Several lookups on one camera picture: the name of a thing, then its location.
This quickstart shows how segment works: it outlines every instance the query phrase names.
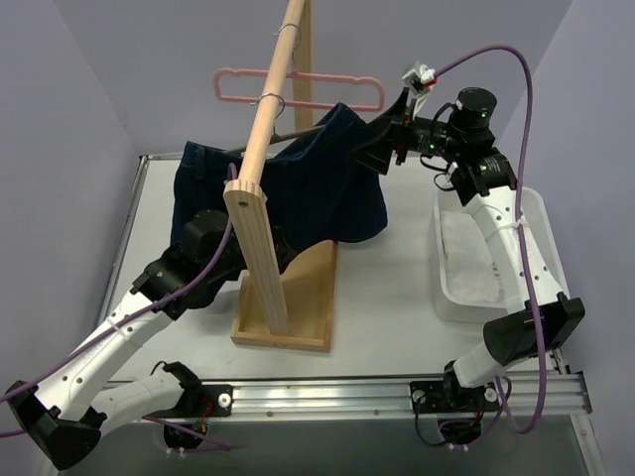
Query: gray floor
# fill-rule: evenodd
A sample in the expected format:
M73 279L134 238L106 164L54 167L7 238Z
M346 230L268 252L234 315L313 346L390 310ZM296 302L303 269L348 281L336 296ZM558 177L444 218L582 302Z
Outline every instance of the gray floor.
M162 428L124 426L108 435L84 461L63 476L137 475L487 475L575 476L586 470L568 417L544 417L526 436L502 421L467 453L427 448L413 422L318 421L214 423L210 435L234 445L230 453L167 457L158 447ZM435 437L432 423L424 435Z

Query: wooden base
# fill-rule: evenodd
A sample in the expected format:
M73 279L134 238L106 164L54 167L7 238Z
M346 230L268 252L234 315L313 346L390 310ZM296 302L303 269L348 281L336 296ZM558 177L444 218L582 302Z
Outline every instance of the wooden base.
M323 241L299 255L282 275L289 335L269 332L260 301L245 277L231 330L236 344L328 351L333 321L337 245Z

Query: pink hanger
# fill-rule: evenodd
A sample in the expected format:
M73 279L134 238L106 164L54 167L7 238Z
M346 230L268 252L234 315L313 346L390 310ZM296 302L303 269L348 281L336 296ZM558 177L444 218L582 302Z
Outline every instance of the pink hanger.
M220 92L220 79L223 76L266 76L269 71L267 69L232 69L231 67L222 67L219 69L213 78L214 93L220 101L225 102L258 102L258 98L254 96L231 96L224 95ZM311 81L320 82L341 82L344 84L370 84L377 89L379 93L379 102L376 106L368 106L363 104L348 105L353 111L361 112L375 112L381 111L384 108L384 98L386 91L384 86L378 79L369 76L346 76L342 74L321 74L316 72L299 72L292 70L287 73L289 79L307 79ZM310 102L310 101L295 101L285 99L285 105L292 107L310 107L311 109L330 109L334 104L326 102Z

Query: screw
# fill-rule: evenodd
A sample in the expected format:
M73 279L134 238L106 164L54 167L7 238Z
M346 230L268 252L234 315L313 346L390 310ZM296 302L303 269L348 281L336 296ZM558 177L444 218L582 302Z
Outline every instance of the screw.
M220 394L218 396L218 406L222 409L226 409L231 405L231 397L229 394Z
M418 402L421 399L421 403L424 404L426 402L426 392L423 390L416 390L412 395L413 402Z
M487 389L485 389L485 400L487 402L496 402L497 400L497 396L496 396L496 391L494 389L492 389L491 387L488 387Z

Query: denim fabric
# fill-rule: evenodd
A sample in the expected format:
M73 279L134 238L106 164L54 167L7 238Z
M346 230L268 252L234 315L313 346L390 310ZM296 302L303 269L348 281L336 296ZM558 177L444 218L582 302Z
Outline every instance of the denim fabric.
M366 123L344 104L333 107L319 123L324 129L268 160L260 182L270 223L282 227L298 253L323 240L367 240L388 224L379 177L350 158L351 150L372 139ZM173 244L197 212L227 212L222 193L229 163L240 170L242 159L186 144L175 178Z

